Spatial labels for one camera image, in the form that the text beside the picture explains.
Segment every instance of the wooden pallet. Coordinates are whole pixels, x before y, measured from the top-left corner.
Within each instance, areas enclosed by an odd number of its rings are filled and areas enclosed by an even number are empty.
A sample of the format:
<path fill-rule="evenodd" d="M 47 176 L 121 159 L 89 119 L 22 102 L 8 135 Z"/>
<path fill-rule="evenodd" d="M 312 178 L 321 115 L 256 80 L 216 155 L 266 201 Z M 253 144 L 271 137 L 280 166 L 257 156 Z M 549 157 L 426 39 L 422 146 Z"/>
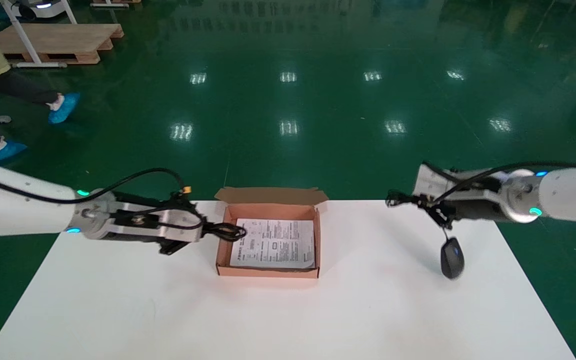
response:
<path fill-rule="evenodd" d="M 106 0 L 92 0 L 93 3 L 105 3 Z M 142 0 L 110 0 L 113 4 L 137 4 L 141 3 Z"/>
<path fill-rule="evenodd" d="M 124 36 L 118 23 L 23 23 L 23 30 L 42 62 L 97 64 L 98 50 L 110 50 L 110 39 Z M 15 29 L 0 32 L 0 49 L 9 62 L 32 62 Z"/>

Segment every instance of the box flap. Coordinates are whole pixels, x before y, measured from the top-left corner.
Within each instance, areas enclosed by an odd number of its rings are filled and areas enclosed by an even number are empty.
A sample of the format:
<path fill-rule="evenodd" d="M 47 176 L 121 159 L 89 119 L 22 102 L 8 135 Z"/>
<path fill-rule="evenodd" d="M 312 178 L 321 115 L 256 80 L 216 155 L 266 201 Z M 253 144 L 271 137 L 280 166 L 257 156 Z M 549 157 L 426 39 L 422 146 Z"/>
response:
<path fill-rule="evenodd" d="M 329 200 L 317 187 L 224 187 L 215 194 L 215 198 L 229 204 L 317 205 Z"/>

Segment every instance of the open cardboard box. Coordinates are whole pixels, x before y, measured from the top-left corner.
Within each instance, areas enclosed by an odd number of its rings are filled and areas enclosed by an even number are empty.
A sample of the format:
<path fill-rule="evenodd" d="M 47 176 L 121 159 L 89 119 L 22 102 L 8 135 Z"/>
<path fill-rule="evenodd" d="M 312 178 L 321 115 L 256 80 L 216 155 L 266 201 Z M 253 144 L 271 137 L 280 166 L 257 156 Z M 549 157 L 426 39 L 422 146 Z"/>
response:
<path fill-rule="evenodd" d="M 307 269 L 256 268 L 231 266 L 233 243 L 219 240 L 217 273 L 221 276 L 253 276 L 264 278 L 306 278 L 320 276 L 322 233 L 320 212 L 315 205 L 329 200 L 326 194 L 313 187 L 224 187 L 215 198 L 228 203 L 223 215 L 224 223 L 237 224 L 237 219 L 312 220 L 315 240 L 315 266 Z"/>

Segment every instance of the computer mouse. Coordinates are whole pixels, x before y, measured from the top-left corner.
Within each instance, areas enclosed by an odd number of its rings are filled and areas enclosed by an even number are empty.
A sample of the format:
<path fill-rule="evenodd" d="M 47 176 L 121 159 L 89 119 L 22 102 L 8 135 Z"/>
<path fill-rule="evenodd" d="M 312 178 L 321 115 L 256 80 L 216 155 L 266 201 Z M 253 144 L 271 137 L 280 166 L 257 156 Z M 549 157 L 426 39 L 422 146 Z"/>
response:
<path fill-rule="evenodd" d="M 441 247 L 441 272 L 448 279 L 455 279 L 464 271 L 464 253 L 457 237 L 451 237 Z"/>

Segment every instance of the green epoxy floor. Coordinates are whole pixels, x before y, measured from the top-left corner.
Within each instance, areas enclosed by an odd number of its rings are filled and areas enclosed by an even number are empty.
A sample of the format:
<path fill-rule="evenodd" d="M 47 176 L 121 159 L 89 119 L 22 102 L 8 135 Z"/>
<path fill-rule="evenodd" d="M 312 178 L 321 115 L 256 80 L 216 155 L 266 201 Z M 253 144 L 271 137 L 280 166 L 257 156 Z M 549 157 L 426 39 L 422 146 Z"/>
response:
<path fill-rule="evenodd" d="M 423 160 L 576 162 L 573 3 L 144 0 L 114 12 L 125 37 L 101 63 L 23 71 L 82 93 L 71 121 L 0 98 L 14 119 L 4 134 L 29 146 L 6 166 L 77 189 L 170 167 L 196 200 L 224 185 L 382 199 L 411 189 Z M 113 22 L 74 7 L 80 23 Z M 125 190 L 171 186 L 153 176 Z M 576 223 L 500 228 L 576 355 Z M 0 328 L 54 239 L 0 238 Z"/>

